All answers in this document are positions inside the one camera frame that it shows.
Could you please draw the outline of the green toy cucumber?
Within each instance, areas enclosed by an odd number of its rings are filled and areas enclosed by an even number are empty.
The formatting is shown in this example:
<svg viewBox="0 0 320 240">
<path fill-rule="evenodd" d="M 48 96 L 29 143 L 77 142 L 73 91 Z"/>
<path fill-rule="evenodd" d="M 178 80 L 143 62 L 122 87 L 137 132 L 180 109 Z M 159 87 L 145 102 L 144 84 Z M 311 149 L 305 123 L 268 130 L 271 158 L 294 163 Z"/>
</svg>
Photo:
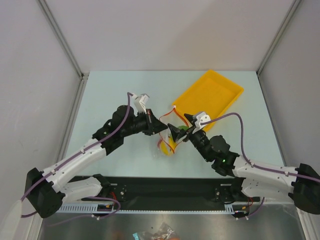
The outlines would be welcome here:
<svg viewBox="0 0 320 240">
<path fill-rule="evenodd" d="M 178 126 L 177 127 L 179 130 L 187 130 L 189 127 L 188 126 L 186 126 L 186 125 L 180 125 L 180 126 Z"/>
</svg>

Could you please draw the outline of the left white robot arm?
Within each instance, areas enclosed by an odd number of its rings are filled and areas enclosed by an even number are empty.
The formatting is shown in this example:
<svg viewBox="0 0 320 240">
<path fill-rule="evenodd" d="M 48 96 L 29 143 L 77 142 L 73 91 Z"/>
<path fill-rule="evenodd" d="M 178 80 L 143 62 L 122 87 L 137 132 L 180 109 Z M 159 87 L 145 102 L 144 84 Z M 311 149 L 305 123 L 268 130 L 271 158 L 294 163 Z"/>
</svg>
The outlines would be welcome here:
<svg viewBox="0 0 320 240">
<path fill-rule="evenodd" d="M 129 105 L 121 105 L 103 127 L 71 157 L 43 170 L 31 169 L 26 175 L 24 199 L 28 199 L 35 213 L 45 219 L 52 216 L 68 200 L 96 197 L 105 200 L 110 187 L 101 176 L 71 182 L 90 164 L 110 155 L 131 135 L 143 133 L 153 136 L 168 126 L 156 118 L 151 109 L 138 114 Z"/>
</svg>

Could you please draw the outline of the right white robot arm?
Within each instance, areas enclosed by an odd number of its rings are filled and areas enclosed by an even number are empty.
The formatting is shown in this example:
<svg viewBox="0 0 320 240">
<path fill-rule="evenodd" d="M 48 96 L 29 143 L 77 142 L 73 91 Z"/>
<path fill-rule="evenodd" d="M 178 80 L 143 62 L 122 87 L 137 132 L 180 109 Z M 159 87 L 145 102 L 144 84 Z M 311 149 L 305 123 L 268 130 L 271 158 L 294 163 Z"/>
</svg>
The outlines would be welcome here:
<svg viewBox="0 0 320 240">
<path fill-rule="evenodd" d="M 233 177 L 230 194 L 235 200 L 242 201 L 245 197 L 288 200 L 304 212 L 319 215 L 320 175 L 310 165 L 279 166 L 250 160 L 244 152 L 232 152 L 222 135 L 207 137 L 203 129 L 213 120 L 205 112 L 185 117 L 191 123 L 188 129 L 167 125 L 173 141 L 190 141 L 216 173 Z"/>
</svg>

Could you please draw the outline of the clear zip top bag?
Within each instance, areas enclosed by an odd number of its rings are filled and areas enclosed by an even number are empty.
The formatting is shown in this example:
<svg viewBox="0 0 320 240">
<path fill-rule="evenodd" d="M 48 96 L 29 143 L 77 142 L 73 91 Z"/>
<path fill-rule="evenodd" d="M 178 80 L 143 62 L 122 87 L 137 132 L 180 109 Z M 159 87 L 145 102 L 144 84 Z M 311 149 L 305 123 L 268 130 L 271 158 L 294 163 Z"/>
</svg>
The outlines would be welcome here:
<svg viewBox="0 0 320 240">
<path fill-rule="evenodd" d="M 174 121 L 175 123 L 178 123 L 178 126 L 188 126 L 188 127 L 190 126 L 190 124 L 187 122 L 187 120 L 180 113 L 178 113 L 176 105 L 173 105 L 172 109 L 169 112 L 167 112 L 167 113 L 163 114 L 162 116 L 160 116 L 159 120 L 164 124 L 168 124 L 170 121 Z M 157 148 L 158 149 L 159 149 L 159 143 L 160 143 L 161 140 L 163 140 L 164 142 L 168 142 L 169 139 L 172 139 L 171 132 L 170 132 L 169 129 L 166 129 L 166 130 L 160 132 L 158 135 L 159 135 L 159 140 L 157 142 Z M 174 154 L 176 153 L 177 147 L 181 143 L 182 143 L 181 140 L 179 140 L 178 142 L 175 142 L 176 147 L 175 147 Z"/>
</svg>

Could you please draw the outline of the yellow toy orange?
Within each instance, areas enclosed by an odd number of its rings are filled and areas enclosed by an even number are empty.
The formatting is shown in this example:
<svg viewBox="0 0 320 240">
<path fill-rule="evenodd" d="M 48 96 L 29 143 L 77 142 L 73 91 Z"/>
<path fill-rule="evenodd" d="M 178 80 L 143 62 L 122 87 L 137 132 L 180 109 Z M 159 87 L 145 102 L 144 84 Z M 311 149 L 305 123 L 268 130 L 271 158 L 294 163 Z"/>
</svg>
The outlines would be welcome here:
<svg viewBox="0 0 320 240">
<path fill-rule="evenodd" d="M 161 140 L 158 147 L 164 155 L 172 156 L 175 153 L 176 143 L 169 138 L 168 142 Z"/>
</svg>

